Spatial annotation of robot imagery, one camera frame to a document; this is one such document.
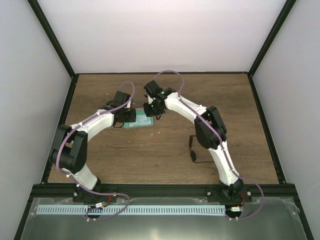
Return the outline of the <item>grey glasses case green lining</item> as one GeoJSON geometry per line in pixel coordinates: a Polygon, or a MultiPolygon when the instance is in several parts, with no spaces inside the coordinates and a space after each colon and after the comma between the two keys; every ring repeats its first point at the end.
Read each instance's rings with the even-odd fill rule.
{"type": "Polygon", "coordinates": [[[153,117],[146,116],[143,108],[136,108],[135,112],[136,112],[135,122],[126,122],[124,124],[125,129],[151,127],[154,124],[153,117]]]}

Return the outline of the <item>light blue cleaning cloth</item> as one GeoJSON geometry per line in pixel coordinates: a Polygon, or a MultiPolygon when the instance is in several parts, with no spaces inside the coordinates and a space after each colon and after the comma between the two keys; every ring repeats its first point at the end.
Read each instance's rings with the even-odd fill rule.
{"type": "Polygon", "coordinates": [[[151,125],[153,125],[153,119],[151,117],[146,116],[144,111],[137,111],[135,125],[136,126],[151,126],[151,125]]]}

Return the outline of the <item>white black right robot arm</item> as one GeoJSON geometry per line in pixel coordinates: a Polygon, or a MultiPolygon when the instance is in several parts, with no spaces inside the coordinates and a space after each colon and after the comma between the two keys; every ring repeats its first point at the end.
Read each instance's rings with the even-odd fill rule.
{"type": "Polygon", "coordinates": [[[146,116],[159,119],[166,110],[170,110],[194,124],[198,143],[209,151],[217,167],[223,198],[229,202],[236,200],[244,183],[228,151],[227,128],[218,109],[196,104],[172,88],[146,89],[144,95],[148,99],[143,104],[146,116]]]}

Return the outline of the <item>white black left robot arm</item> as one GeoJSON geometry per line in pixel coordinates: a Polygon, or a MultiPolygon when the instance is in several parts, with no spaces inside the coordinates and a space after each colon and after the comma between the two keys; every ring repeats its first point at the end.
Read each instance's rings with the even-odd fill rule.
{"type": "Polygon", "coordinates": [[[86,164],[88,142],[106,128],[135,121],[136,109],[123,107],[115,111],[98,109],[95,114],[79,123],[71,126],[61,124],[53,139],[49,161],[83,186],[84,195],[89,201],[97,202],[102,196],[102,189],[97,186],[98,177],[86,164]]]}

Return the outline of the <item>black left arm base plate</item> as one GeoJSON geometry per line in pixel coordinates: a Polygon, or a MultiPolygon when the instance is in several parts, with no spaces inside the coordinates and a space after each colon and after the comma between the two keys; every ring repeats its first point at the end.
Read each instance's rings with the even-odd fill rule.
{"type": "MultiPolygon", "coordinates": [[[[111,184],[101,184],[99,186],[96,186],[93,189],[93,191],[98,193],[117,193],[118,188],[111,184]]],[[[81,187],[73,188],[73,202],[75,203],[84,203],[88,205],[93,205],[99,202],[108,202],[108,201],[109,201],[108,196],[93,194],[84,190],[81,187]]]]}

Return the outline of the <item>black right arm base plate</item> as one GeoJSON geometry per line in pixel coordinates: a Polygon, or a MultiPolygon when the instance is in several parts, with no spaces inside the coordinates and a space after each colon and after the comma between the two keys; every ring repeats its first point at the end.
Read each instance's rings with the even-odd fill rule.
{"type": "Polygon", "coordinates": [[[252,196],[248,195],[250,189],[244,185],[240,189],[234,190],[232,187],[227,187],[222,184],[209,185],[204,194],[208,202],[217,202],[220,204],[238,204],[240,202],[252,202],[252,196]]]}

